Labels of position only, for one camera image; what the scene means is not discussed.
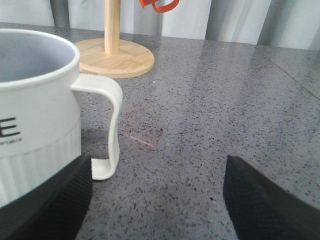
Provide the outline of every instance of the red object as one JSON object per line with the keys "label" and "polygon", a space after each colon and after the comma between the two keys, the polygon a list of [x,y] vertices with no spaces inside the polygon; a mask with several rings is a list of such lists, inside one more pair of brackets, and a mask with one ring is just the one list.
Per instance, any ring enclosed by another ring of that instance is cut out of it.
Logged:
{"label": "red object", "polygon": [[156,2],[159,0],[139,0],[139,1],[140,1],[140,4],[143,8],[145,8],[149,4],[152,4],[154,10],[156,10],[158,13],[168,12],[168,11],[174,9],[179,3],[179,0],[173,0],[171,3],[169,3],[167,5],[159,6],[156,4]]}

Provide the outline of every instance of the white curtain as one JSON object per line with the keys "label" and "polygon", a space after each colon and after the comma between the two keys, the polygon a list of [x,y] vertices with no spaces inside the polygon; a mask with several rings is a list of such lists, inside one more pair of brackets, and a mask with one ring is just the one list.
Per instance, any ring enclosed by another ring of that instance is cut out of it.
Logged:
{"label": "white curtain", "polygon": [[[0,21],[52,26],[54,1],[0,0]],[[68,0],[68,11],[71,28],[104,30],[104,0]],[[121,0],[120,31],[319,50],[319,16],[320,0],[180,0],[163,14]]]}

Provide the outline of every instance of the wooden pole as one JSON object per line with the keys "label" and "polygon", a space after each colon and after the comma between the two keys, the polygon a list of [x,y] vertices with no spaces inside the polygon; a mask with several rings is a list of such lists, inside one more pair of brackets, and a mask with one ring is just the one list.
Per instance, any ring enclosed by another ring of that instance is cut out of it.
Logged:
{"label": "wooden pole", "polygon": [[105,0],[104,51],[119,53],[121,0]]}

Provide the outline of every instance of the mug handle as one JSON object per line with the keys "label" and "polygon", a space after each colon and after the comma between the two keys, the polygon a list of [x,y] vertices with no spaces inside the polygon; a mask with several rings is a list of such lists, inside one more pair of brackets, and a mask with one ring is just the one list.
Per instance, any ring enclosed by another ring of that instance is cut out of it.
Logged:
{"label": "mug handle", "polygon": [[108,136],[109,159],[91,159],[92,179],[108,179],[115,173],[119,162],[118,117],[122,105],[122,89],[111,78],[80,73],[77,80],[71,85],[71,90],[101,94],[107,97],[113,104]]}
{"label": "mug handle", "polygon": [[158,13],[165,13],[168,12],[172,9],[174,9],[179,3],[179,0],[173,0],[171,3],[164,5],[164,6],[159,6],[156,4],[156,2],[152,3],[152,6],[154,10],[156,10]]}

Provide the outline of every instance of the wooden paper towel holder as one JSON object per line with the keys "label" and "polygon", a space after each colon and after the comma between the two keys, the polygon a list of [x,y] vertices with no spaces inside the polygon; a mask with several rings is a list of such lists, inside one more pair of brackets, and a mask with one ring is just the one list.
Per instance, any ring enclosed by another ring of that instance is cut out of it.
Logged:
{"label": "wooden paper towel holder", "polygon": [[149,72],[155,65],[146,47],[120,39],[121,0],[105,0],[104,38],[77,42],[80,72],[125,79]]}

